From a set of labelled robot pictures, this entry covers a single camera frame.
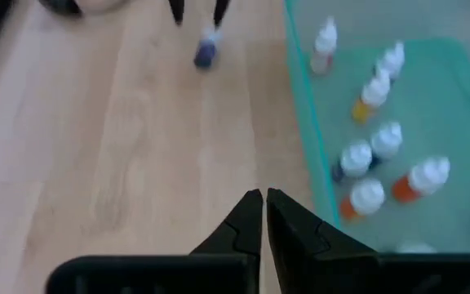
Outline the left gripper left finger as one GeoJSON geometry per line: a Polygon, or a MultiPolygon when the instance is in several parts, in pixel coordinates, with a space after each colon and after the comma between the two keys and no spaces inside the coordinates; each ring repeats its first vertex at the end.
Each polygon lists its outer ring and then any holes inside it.
{"type": "Polygon", "coordinates": [[[190,252],[245,257],[241,294],[259,294],[263,205],[258,189],[247,191],[215,230],[190,252]]]}

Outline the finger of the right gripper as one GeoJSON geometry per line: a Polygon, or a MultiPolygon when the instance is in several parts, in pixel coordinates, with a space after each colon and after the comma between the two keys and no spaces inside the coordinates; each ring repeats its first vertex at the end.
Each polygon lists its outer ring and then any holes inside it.
{"type": "Polygon", "coordinates": [[[182,25],[184,18],[184,0],[168,0],[171,14],[177,25],[182,25]]]}
{"type": "Polygon", "coordinates": [[[215,27],[220,27],[231,0],[216,0],[213,14],[215,27]]]}

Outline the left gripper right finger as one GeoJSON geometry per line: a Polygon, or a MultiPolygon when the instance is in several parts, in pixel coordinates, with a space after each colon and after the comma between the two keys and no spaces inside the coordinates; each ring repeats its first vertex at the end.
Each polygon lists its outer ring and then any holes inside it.
{"type": "Polygon", "coordinates": [[[375,250],[336,229],[280,189],[267,195],[268,239],[281,294],[366,294],[375,250]]]}

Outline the purple food coloring bottle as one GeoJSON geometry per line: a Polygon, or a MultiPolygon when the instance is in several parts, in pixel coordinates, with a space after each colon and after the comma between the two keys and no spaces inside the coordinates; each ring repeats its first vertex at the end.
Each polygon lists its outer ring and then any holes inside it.
{"type": "Polygon", "coordinates": [[[193,59],[196,68],[207,70],[215,63],[222,33],[219,27],[207,28],[202,32],[193,59]]]}

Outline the orange food coloring bottle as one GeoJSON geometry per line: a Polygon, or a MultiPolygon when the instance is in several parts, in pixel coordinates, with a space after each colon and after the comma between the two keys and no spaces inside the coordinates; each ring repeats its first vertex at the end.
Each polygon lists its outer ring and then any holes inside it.
{"type": "Polygon", "coordinates": [[[377,179],[364,179],[357,182],[339,207],[345,220],[375,214],[386,199],[382,183],[377,179]]]}

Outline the pink red food coloring bottle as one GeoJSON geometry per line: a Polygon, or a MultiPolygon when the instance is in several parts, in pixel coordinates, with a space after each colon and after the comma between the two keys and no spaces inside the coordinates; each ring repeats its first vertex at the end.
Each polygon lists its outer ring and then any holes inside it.
{"type": "Polygon", "coordinates": [[[310,57],[310,67],[315,74],[327,73],[333,63],[337,47],[337,28],[333,16],[328,16],[326,22],[318,31],[310,57]]]}

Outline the maroon food coloring bottle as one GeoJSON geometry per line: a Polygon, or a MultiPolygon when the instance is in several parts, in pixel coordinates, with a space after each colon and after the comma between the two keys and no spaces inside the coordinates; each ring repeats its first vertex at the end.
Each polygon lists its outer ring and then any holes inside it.
{"type": "Polygon", "coordinates": [[[392,47],[389,47],[376,60],[373,67],[373,75],[377,76],[379,72],[385,71],[391,84],[398,79],[401,69],[405,64],[405,44],[403,41],[396,41],[392,47]]]}

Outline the teal translucent plastic bin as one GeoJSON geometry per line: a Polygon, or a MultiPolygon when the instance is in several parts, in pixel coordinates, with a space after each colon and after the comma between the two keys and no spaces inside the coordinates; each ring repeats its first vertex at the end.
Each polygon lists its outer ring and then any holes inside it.
{"type": "Polygon", "coordinates": [[[425,244],[470,252],[470,0],[284,0],[286,40],[299,131],[314,211],[324,221],[380,251],[425,244]],[[330,70],[310,67],[313,44],[328,16],[338,40],[330,70]],[[396,41],[405,64],[387,100],[366,123],[352,117],[376,60],[396,41]],[[372,216],[345,220],[339,206],[350,183],[335,183],[341,151],[384,123],[401,124],[396,156],[371,172],[385,190],[426,158],[450,160],[447,182],[412,203],[387,196],[372,216]]]}

